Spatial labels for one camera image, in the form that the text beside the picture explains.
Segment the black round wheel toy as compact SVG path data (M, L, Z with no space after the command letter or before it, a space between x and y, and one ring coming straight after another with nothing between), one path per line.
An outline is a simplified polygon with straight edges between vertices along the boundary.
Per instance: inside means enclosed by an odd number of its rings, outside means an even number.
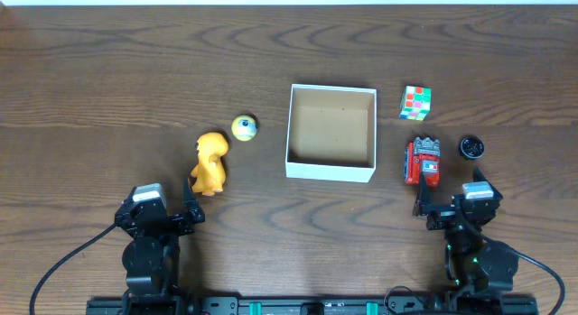
M461 139L458 150L464 159L477 160L483 156L485 145L477 136L469 135Z

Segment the multicoloured puzzle cube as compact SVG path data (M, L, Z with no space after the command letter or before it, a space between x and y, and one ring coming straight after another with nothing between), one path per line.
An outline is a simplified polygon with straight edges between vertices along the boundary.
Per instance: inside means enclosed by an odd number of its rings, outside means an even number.
M401 100L399 117L424 121L431 111L432 90L430 88L406 86Z

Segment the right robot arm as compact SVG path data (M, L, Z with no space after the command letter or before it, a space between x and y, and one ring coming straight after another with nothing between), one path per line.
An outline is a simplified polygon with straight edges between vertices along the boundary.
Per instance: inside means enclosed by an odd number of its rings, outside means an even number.
M431 201L425 176L420 175L413 214L426 218L430 231L442 230L445 271L458 289L448 294L454 308L459 299L498 299L513 290L518 259L499 241L484 238L481 228L496 217L502 194L476 168L472 181L462 185L462 193L447 204Z

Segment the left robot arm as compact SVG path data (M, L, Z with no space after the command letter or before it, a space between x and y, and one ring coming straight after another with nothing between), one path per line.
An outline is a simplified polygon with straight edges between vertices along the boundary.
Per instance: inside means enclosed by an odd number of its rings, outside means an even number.
M170 215L159 183L134 187L115 213L115 224L132 237L122 263L126 284L136 296L161 296L179 288L181 236L205 221L190 180L183 183L183 212Z

